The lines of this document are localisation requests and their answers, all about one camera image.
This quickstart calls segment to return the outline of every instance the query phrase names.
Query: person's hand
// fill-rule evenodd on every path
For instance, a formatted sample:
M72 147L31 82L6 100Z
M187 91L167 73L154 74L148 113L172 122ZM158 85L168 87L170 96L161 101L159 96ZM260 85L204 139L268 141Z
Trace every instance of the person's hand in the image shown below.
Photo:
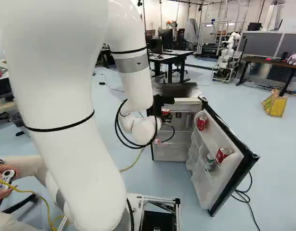
M17 178L19 172L18 172L18 170L15 167L13 167L11 165L8 165L8 164L0 164L0 179L2 178L2 173L4 171L6 171L6 170L14 170L15 171L15 177L14 177L14 179Z
M12 193L12 189L1 190L0 191L0 200L7 197L7 196L10 196L11 193Z

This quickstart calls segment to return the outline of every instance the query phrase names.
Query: black band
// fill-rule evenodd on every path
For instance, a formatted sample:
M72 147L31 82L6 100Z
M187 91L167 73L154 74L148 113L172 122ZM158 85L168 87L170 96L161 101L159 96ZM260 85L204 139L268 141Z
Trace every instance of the black band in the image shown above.
M88 116L87 118L83 119L83 120L80 120L74 124L70 124L70 125L66 125L66 126L63 126L63 127L59 127L59 128L46 128L46 129L39 129L39 128L30 128L30 127L26 127L26 129L30 130L30 131L35 131L35 132L51 132L51 131L61 131L61 130L65 130L65 129L68 129L68 128L72 128L72 127L75 127L77 125L80 125L82 123L85 123L87 120L89 120L92 116L94 115L94 110L93 112L91 113L90 116Z
M140 49L137 49L137 50L131 50L131 51L112 51L111 53L112 54L129 54L129 53L135 53L135 52L139 52L139 51L143 51L147 49L147 47L143 47L143 48L140 48Z

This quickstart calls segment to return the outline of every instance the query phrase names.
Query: mini fridge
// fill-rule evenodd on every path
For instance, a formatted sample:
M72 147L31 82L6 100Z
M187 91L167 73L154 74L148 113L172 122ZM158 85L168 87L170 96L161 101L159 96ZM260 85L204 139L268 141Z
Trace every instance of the mini fridge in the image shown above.
M163 120L151 145L152 159L185 162L201 208L215 216L259 156L238 138L202 96L157 96L147 114ZM203 131L197 127L200 116L207 118ZM220 148L225 148L230 155L217 164Z

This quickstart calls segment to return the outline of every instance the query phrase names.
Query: yellow bag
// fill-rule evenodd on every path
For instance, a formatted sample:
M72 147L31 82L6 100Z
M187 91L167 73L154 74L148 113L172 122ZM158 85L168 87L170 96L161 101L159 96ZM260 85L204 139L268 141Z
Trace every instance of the yellow bag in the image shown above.
M279 96L279 90L273 89L272 95L266 98L261 105L269 116L282 117L288 97Z

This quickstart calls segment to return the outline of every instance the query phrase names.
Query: white robotic arm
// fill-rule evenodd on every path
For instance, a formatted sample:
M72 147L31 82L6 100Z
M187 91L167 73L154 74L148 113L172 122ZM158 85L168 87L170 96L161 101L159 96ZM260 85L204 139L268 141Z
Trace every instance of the white robotic arm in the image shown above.
M151 74L142 19L129 0L109 0L108 31L105 42L110 45L120 73L127 102L119 113L119 121L137 144L147 144L155 133L155 118L136 118L132 112L146 110L153 104Z
M50 172L49 192L79 231L114 230L126 189L93 119L90 78L106 37L128 98L122 127L149 142L155 119L131 114L153 103L137 11L128 0L0 0L0 31L18 108Z

